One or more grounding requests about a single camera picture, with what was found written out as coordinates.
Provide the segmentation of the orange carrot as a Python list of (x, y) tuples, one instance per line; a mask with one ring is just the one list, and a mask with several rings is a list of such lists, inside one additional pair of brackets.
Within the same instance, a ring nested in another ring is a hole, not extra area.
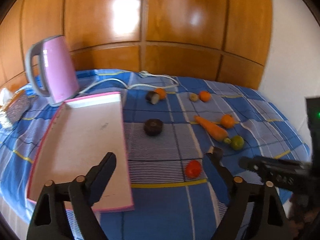
[(231, 143), (228, 132), (224, 128), (198, 115), (194, 116), (194, 120), (202, 126), (214, 140), (224, 142), (225, 144)]

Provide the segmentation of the orange mandarin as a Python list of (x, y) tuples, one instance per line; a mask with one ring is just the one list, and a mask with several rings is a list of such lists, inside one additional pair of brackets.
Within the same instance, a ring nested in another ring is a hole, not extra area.
[(211, 94), (208, 91), (200, 91), (199, 99), (203, 102), (208, 102), (211, 99)]
[(235, 120), (232, 115), (225, 114), (221, 117), (220, 125), (223, 126), (225, 129), (231, 129), (235, 125)]
[(164, 100), (167, 96), (167, 93), (163, 88), (156, 88), (154, 92), (159, 95), (160, 100)]

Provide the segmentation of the pink electric kettle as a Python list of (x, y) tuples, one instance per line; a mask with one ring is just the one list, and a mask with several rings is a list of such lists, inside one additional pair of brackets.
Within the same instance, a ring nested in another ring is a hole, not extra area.
[[(33, 72), (34, 57), (38, 57), (41, 87)], [(46, 98), (51, 106), (59, 106), (79, 92), (74, 64), (63, 35), (51, 36), (33, 44), (25, 56), (25, 71), (35, 93)]]

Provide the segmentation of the blue plaid bed cover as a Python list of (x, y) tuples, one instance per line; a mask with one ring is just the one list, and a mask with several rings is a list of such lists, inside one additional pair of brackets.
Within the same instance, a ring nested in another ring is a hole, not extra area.
[[(133, 183), (135, 208), (128, 212), (98, 212), (109, 239), (210, 239), (226, 206), (204, 174), (189, 179), (184, 169), (200, 160), (217, 142), (194, 122), (199, 115), (212, 122), (231, 114), (231, 136), (243, 137), (240, 151), (223, 145), (222, 163), (232, 174), (258, 183), (259, 177), (241, 169), (242, 156), (280, 157), (308, 161), (310, 148), (274, 104), (259, 92), (203, 79), (178, 77), (179, 86), (163, 77), (142, 78), (124, 70), (87, 70), (77, 73), (86, 94), (119, 91), (123, 102), (124, 135)], [(152, 105), (145, 100), (149, 85), (169, 86), (167, 97)], [(189, 100), (208, 91), (211, 99)], [(163, 122), (160, 135), (144, 132), (149, 119)]]

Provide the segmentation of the orange mandarin beside kiwi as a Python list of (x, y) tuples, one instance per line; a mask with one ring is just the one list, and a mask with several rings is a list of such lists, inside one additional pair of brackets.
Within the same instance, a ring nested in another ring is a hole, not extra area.
[(208, 102), (211, 99), (211, 94), (208, 91), (200, 91), (199, 99), (203, 102)]

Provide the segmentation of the brown kiwi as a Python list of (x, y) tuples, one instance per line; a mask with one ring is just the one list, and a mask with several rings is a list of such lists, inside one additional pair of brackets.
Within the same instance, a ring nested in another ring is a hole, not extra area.
[(199, 96), (195, 93), (190, 93), (189, 94), (189, 100), (192, 101), (192, 102), (196, 102), (199, 100)]

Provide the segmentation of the wooden wardrobe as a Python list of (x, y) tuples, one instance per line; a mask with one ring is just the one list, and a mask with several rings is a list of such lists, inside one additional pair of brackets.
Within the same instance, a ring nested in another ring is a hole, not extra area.
[(272, 0), (12, 0), (1, 18), (1, 86), (27, 83), (36, 42), (66, 37), (77, 70), (146, 70), (257, 89)]

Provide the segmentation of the pink white tray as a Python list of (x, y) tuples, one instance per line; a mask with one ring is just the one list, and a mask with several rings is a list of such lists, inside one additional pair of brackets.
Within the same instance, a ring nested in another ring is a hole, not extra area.
[(120, 92), (65, 101), (55, 113), (37, 150), (27, 199), (35, 203), (48, 180), (67, 183), (85, 175), (108, 152), (116, 155), (116, 168), (93, 210), (133, 210)]

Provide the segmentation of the red tomato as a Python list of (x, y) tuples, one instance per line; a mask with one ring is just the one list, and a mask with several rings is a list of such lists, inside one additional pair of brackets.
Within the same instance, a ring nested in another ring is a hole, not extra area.
[(195, 179), (200, 176), (202, 172), (202, 166), (201, 163), (197, 160), (191, 160), (185, 167), (185, 175), (189, 179)]

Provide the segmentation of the dark sushi roll piece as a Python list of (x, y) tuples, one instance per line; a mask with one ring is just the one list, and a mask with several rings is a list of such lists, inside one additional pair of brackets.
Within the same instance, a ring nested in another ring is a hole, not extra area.
[(145, 96), (145, 99), (148, 103), (155, 105), (159, 102), (160, 96), (155, 91), (148, 91)]

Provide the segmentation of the green lime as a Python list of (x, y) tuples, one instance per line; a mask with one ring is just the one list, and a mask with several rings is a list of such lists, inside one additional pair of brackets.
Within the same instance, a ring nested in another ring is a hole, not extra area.
[(241, 136), (236, 135), (231, 138), (230, 147), (233, 150), (239, 151), (243, 148), (243, 146), (244, 146), (244, 139)]

